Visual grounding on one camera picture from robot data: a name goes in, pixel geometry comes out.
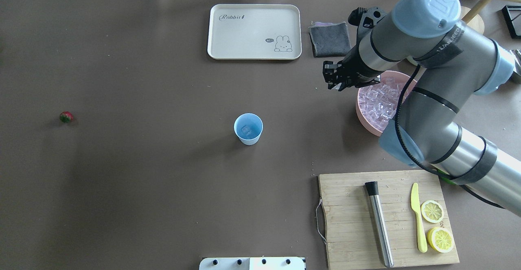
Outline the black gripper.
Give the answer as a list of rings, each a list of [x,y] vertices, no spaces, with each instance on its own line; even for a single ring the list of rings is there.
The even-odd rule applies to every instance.
[[[383,72],[376,71],[363,62],[359,46],[350,49],[339,64],[324,61],[322,66],[322,75],[328,84],[328,90],[339,92],[345,88],[364,88],[380,84],[381,73]]]

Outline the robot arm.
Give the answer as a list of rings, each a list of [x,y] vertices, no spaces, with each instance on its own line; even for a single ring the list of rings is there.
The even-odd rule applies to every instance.
[[[400,0],[389,14],[368,9],[346,57],[323,64],[328,88],[378,83],[412,57],[425,72],[380,136],[387,153],[410,166],[428,163],[448,179],[520,215],[520,161],[454,122],[471,95],[488,95],[512,75],[514,58],[460,19],[459,0]]]

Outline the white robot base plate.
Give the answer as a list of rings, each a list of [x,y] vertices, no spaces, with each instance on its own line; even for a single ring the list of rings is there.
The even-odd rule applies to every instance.
[[[306,270],[303,257],[207,257],[199,270]]]

